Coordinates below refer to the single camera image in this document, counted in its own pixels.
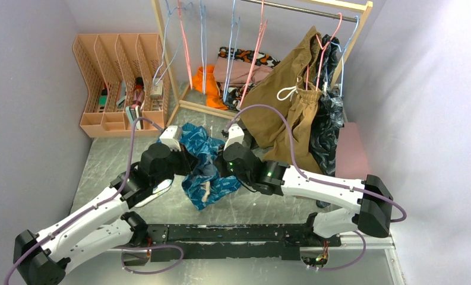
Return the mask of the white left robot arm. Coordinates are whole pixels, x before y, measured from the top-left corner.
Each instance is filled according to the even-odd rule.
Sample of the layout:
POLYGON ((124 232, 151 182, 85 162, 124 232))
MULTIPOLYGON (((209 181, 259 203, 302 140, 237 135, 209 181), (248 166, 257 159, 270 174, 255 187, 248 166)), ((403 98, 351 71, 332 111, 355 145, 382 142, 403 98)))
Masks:
POLYGON ((159 196, 162 182, 192 173, 198 162, 183 144, 150 145, 85 206, 37 233, 20 233, 12 269, 26 284, 59 284, 76 266, 110 248, 150 245, 148 224, 133 208, 159 196))

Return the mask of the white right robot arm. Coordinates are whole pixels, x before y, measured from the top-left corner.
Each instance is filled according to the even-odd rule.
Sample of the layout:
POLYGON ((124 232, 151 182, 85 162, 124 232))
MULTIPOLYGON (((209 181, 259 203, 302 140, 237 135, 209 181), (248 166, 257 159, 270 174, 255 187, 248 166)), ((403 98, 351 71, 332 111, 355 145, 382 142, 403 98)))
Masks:
POLYGON ((377 176, 342 179, 279 161, 262 161, 238 142, 220 151, 214 165, 222 177, 234 176, 261 194, 309 198, 337 206, 313 216, 304 230, 309 245, 355 230, 375 238, 389 236, 393 197, 377 176))

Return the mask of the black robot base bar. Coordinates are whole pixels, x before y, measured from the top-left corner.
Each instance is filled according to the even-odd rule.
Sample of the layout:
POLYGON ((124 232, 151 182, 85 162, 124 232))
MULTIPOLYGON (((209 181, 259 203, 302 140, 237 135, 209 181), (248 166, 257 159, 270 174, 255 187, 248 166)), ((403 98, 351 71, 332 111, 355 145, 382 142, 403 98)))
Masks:
POLYGON ((153 262, 184 259, 281 258, 299 261, 301 249, 338 247, 338 235, 324 238, 304 224, 148 224, 147 229, 132 234, 127 243, 132 248, 176 245, 182 248, 151 252, 153 262))

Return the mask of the blue leaf-print shorts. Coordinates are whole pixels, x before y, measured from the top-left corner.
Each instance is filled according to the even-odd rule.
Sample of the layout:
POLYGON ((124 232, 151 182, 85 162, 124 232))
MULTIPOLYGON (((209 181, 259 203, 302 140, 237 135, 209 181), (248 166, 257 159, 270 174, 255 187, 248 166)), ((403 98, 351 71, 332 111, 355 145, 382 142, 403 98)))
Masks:
POLYGON ((241 183, 234 176, 221 177, 214 165, 215 159, 219 157, 217 151, 224 144, 222 140, 208 136, 204 127, 191 123, 182 125, 181 130, 179 142, 199 159, 193 172, 181 182, 181 187, 194 207, 201 211, 237 191, 241 183))

